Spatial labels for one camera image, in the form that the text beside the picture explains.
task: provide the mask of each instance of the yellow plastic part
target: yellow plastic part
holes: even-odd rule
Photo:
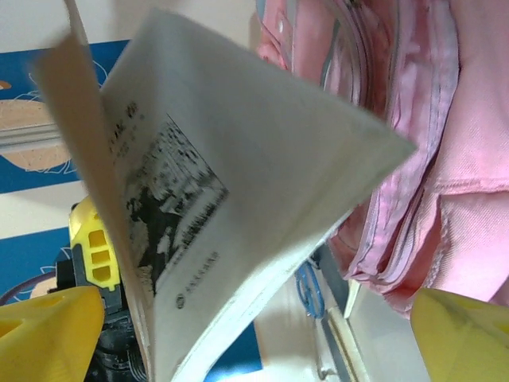
[[[433,382],[509,380],[509,308],[423,289],[410,321]]]
[[[83,382],[103,321],[95,286],[0,307],[0,381]]]
[[[87,281],[110,291],[120,284],[119,265],[91,198],[83,199],[69,217],[71,248],[81,245]]]

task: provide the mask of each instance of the book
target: book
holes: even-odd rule
[[[161,10],[99,92],[69,10],[71,31],[37,61],[36,82],[115,246],[149,379],[201,381],[414,148]]]

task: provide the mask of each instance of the blue poster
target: blue poster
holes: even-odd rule
[[[128,41],[90,45],[99,86],[104,84]],[[0,54],[0,129],[48,123],[41,96],[31,74],[31,64],[43,52],[30,50]],[[43,149],[0,156],[0,193],[11,193],[78,180],[65,150]]]

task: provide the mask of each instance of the open book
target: open book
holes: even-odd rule
[[[203,380],[413,147],[160,10],[99,94],[79,29],[37,82],[115,246],[150,377]]]

